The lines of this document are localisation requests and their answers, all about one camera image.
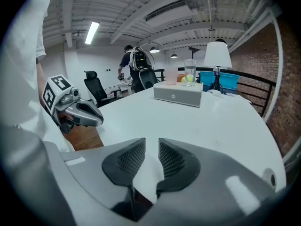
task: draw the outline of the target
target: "white table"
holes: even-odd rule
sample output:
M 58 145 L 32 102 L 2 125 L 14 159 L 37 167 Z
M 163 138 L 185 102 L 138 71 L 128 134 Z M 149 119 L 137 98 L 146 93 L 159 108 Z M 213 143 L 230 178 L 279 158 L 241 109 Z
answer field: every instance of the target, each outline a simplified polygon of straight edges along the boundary
M 164 179 L 158 160 L 159 137 L 225 153 L 260 177 L 264 169 L 271 168 L 277 178 L 276 191 L 286 186 L 277 144 L 245 100 L 203 92 L 197 108 L 156 100 L 151 88 L 105 105 L 100 111 L 104 124 L 97 131 L 105 146 L 146 138 L 146 158 L 133 184 L 153 203 L 157 201 L 157 183 Z
M 117 84 L 117 86 L 121 89 L 121 88 L 127 88 L 128 90 L 128 95 L 132 94 L 132 87 L 133 87 L 133 83 L 131 81 L 127 81 L 124 83 L 119 83 Z

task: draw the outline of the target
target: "clear drinking glass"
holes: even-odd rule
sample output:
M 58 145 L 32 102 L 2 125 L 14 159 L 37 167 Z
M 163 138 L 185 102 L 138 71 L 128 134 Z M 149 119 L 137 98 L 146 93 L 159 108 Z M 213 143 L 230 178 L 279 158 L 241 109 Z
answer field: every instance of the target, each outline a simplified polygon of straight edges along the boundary
M 185 66 L 185 83 L 187 86 L 195 86 L 197 61 L 195 59 L 186 59 Z
M 167 67 L 164 68 L 165 79 L 168 85 L 175 85 L 178 78 L 178 67 Z

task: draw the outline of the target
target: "person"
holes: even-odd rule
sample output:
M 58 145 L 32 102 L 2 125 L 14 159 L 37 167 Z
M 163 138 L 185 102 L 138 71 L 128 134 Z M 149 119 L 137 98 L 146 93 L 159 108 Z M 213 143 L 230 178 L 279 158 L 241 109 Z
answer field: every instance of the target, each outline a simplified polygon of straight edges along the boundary
M 131 45 L 126 45 L 124 47 L 124 56 L 121 59 L 119 68 L 118 68 L 118 78 L 121 80 L 122 79 L 122 69 L 124 67 L 126 67 L 129 62 L 130 62 L 130 56 L 131 56 L 131 52 L 132 52 L 133 46 Z M 135 91 L 135 93 L 144 90 L 141 82 L 140 82 L 140 78 L 139 78 L 139 71 L 134 71 L 131 67 L 130 67 L 130 72 L 131 72 L 131 76 L 133 79 L 133 89 Z
M 14 18 L 0 50 L 0 124 L 19 126 L 73 151 L 41 104 L 45 86 L 39 61 L 46 55 L 42 25 L 50 0 L 27 0 Z

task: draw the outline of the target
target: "blue plastic container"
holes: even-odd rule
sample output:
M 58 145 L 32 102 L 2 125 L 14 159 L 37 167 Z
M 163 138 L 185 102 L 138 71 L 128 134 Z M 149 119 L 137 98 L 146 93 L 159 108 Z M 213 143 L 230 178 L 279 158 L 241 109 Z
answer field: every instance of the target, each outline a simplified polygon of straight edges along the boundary
M 200 80 L 204 85 L 211 85 L 215 77 L 213 72 L 201 71 L 199 73 Z M 221 73 L 220 84 L 223 88 L 237 90 L 237 80 L 239 76 L 228 73 Z

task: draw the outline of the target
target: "black railing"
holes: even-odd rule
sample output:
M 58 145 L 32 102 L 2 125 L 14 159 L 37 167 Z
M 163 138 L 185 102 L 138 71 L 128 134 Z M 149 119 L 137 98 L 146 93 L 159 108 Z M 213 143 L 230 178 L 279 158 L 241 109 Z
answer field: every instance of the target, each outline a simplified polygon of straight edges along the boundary
M 184 70 L 185 70 L 184 67 L 178 68 L 178 71 L 184 71 Z M 209 71 L 209 72 L 212 71 L 213 72 L 213 68 L 208 68 L 208 67 L 197 67 L 196 70 L 197 71 Z M 262 97 L 262 96 L 259 96 L 259 95 L 256 95 L 256 94 L 251 94 L 251 93 L 239 91 L 240 93 L 245 94 L 247 96 L 252 96 L 252 97 L 258 98 L 260 100 L 264 100 L 264 105 L 260 105 L 258 103 L 252 102 L 251 99 L 248 97 L 248 100 L 250 100 L 252 102 L 252 105 L 255 105 L 255 106 L 258 106 L 258 107 L 262 108 L 261 112 L 258 112 L 260 114 L 260 116 L 262 117 L 264 115 L 264 112 L 265 112 L 267 106 L 268 106 L 269 98 L 270 98 L 270 95 L 271 95 L 271 92 L 272 92 L 272 88 L 274 86 L 276 86 L 276 83 L 273 82 L 273 81 L 267 80 L 265 78 L 262 78 L 262 77 L 259 77 L 259 76 L 253 75 L 253 74 L 245 73 L 245 72 L 240 72 L 240 71 L 235 71 L 235 70 L 225 70 L 225 69 L 221 69 L 220 71 L 221 71 L 221 73 L 234 74 L 234 75 L 246 77 L 246 78 L 249 78 L 249 79 L 257 80 L 257 81 L 260 81 L 260 82 L 263 82 L 263 83 L 266 83 L 266 84 L 269 85 L 269 89 L 266 90 L 266 89 L 263 89 L 263 88 L 260 88 L 260 87 L 257 87 L 257 86 L 237 82 L 238 85 L 250 87 L 250 88 L 253 88 L 253 89 L 258 89 L 260 91 L 264 91 L 264 92 L 267 93 L 266 97 Z M 161 79 L 161 81 L 164 81 L 164 78 L 165 78 L 164 69 L 157 69 L 157 70 L 154 70 L 154 72 L 160 72 L 160 76 L 157 76 L 157 78 Z

